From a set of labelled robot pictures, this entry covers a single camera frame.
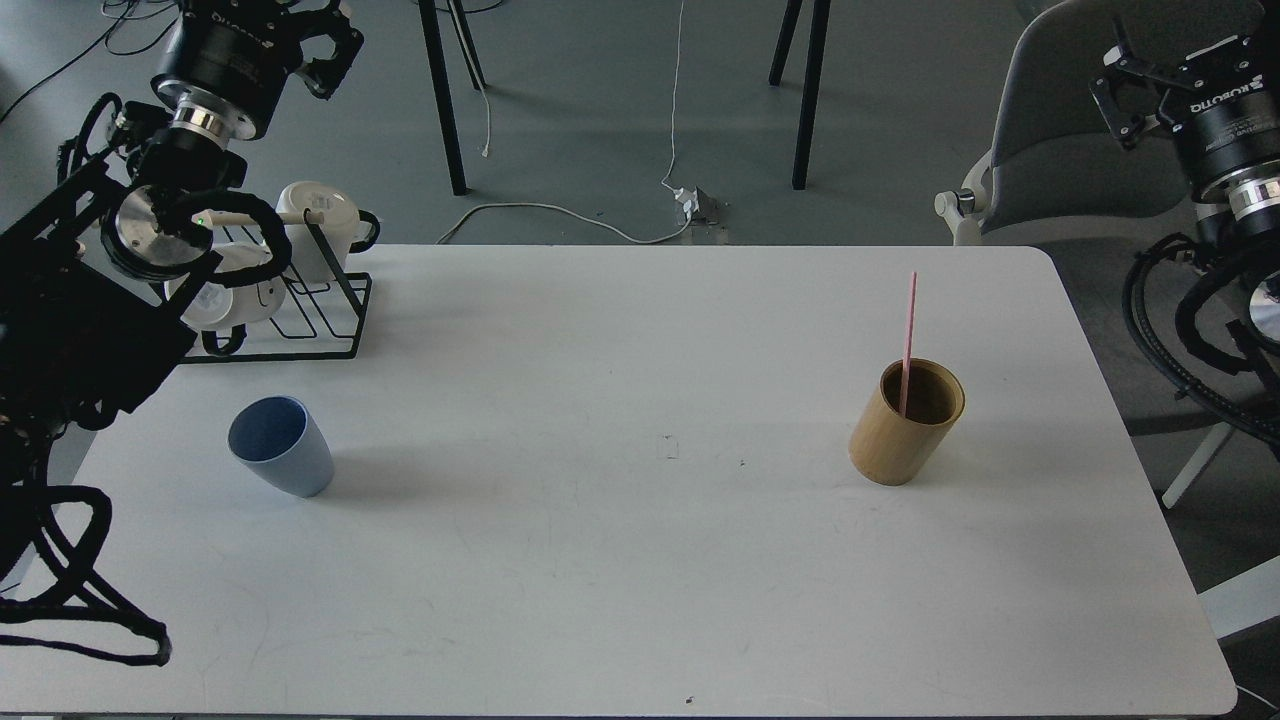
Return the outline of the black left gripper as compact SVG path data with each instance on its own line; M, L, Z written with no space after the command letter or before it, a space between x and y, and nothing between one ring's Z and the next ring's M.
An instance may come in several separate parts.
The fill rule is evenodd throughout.
M329 100L364 46L349 8L293 13L279 1L179 1L151 88L175 110L192 101L225 118L230 136L256 140L296 70L311 95ZM325 37L329 56L302 61L301 44Z

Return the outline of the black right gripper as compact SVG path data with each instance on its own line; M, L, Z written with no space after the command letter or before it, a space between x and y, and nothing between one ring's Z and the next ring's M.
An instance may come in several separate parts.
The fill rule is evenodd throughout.
M1123 151L1149 136L1172 137L1193 200L1225 202L1233 181L1277 164L1277 73L1257 38L1239 35L1185 56L1178 69L1183 86L1174 86L1175 65L1114 45L1091 95Z

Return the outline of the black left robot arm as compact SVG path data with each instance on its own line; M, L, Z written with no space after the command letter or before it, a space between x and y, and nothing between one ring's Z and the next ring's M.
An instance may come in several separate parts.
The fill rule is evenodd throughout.
M339 1L178 1L152 78L156 102L104 94L59 151L55 190L3 232L3 571L26 556L51 580L3 600L3 623L119 626L154 648L118 653L69 641L5 634L125 666L163 666L166 626L127 600L95 565L113 519L97 488L49 479L54 443L78 425L101 430L152 396L196 346L234 361L247 334L191 316L205 290L275 281L307 295L335 284L357 323L372 288L347 274L320 209L276 210L242 191L233 141L262 137L285 82L329 99L364 35Z

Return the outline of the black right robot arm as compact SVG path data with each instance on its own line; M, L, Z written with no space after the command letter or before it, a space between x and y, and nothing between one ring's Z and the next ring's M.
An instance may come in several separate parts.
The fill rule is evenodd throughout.
M1139 56L1123 27L1091 94L1112 138L1133 150L1164 135L1189 197L1193 236L1137 255L1123 284L1126 328L1187 396L1229 427L1277 447L1277 91L1263 36L1233 35L1179 61ZM1194 279L1172 309L1178 348L1149 319L1147 286L1162 263Z

